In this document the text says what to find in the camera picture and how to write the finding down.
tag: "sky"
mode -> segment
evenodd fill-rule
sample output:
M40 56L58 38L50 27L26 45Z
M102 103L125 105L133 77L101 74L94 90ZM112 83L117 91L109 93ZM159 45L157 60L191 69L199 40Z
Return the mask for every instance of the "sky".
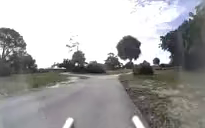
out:
M187 19L198 0L143 1L0 0L0 28L23 36L39 68L71 58L73 52L66 48L70 37L80 43L88 62L103 63L108 53L117 54L123 36L132 35L142 43L135 63L152 63L155 57L168 63L170 54L159 48L159 37Z

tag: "grass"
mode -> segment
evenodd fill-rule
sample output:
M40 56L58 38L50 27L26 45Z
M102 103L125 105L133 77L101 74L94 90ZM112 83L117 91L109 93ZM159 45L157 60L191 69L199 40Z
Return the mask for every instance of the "grass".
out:
M205 128L205 72L160 70L119 80L151 128Z
M31 88L51 86L56 82L68 80L68 77L68 75L55 72L0 77L0 96L9 96L14 93L28 91Z
M39 88L42 86L51 86L56 84L56 82L67 81L66 75L61 75L59 73L49 72L49 73L38 73L27 76L27 84L30 88Z

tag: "road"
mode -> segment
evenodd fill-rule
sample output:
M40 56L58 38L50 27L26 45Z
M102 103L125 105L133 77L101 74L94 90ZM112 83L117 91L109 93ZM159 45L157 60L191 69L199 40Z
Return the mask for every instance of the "road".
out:
M135 111L117 77L98 76L0 101L0 128L134 128Z

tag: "bush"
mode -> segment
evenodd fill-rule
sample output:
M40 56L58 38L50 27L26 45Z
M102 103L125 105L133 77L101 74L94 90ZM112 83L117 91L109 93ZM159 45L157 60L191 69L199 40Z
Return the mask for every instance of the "bush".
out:
M72 72L74 73L86 73L86 68L84 66L75 66L73 69L72 69Z
M102 64L90 63L86 67L88 73L105 73L106 71L103 68Z
M133 62L128 62L124 66L124 68L126 68L126 69L133 69L133 67L134 67L134 63Z
M6 62L0 62L0 76L10 76L11 68Z
M139 65L135 65L133 68L134 75L153 75L153 68L150 64L146 61Z
M170 67L173 67L173 65L171 65L171 64L160 64L160 67L161 68L170 68Z

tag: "tree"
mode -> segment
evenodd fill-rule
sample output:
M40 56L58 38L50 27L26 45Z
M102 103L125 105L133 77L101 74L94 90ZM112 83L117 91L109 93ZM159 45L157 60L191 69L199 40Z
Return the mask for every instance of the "tree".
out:
M132 36L125 36L118 42L118 56L123 60L129 59L130 62L132 62L133 59L138 59L141 54L140 46L141 42L136 38Z
M159 65L160 64L160 59L159 58L154 58L153 59L153 64L155 64L155 65Z
M205 1L176 30L161 36L160 47L171 53L171 63L185 69L205 66Z
M105 60L105 65L108 67L108 69L111 70L121 67L121 63L119 62L117 56L114 55L114 53L108 53L108 57Z
M62 63L58 64L59 68L65 68L68 71L71 71L74 68L75 64L72 60L64 59Z
M10 28L0 28L0 58L9 60L14 53L25 54L26 43L23 37Z
M85 60L86 58L82 51L76 51L72 55L72 61L75 65L77 64L77 66L83 66L85 63Z
M36 61L29 54L14 53L8 62L14 73L30 73L37 70Z

